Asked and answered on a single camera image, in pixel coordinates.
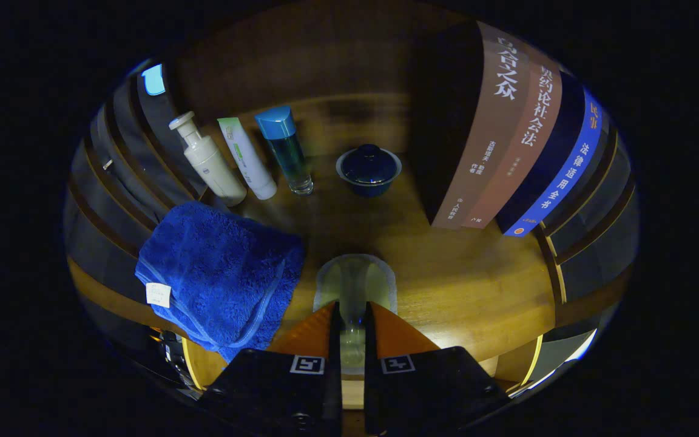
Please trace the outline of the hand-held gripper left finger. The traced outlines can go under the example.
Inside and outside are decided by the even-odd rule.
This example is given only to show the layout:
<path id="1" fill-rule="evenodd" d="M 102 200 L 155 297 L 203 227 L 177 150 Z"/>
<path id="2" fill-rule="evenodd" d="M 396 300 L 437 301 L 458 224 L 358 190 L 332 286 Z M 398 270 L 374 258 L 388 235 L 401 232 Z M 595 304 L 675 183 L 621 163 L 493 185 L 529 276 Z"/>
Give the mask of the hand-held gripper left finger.
<path id="1" fill-rule="evenodd" d="M 339 436 L 341 326 L 330 302 L 268 350 L 239 351 L 198 407 L 247 435 Z"/>

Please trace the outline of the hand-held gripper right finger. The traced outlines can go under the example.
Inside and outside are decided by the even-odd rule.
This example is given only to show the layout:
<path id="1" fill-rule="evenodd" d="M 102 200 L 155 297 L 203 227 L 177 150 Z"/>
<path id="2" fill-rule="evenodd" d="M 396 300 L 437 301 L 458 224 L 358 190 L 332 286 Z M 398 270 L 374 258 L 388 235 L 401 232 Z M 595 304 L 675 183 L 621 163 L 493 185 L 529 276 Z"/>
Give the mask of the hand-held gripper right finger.
<path id="1" fill-rule="evenodd" d="M 510 405 L 465 348 L 438 347 L 376 302 L 363 321 L 367 434 L 457 436 Z"/>

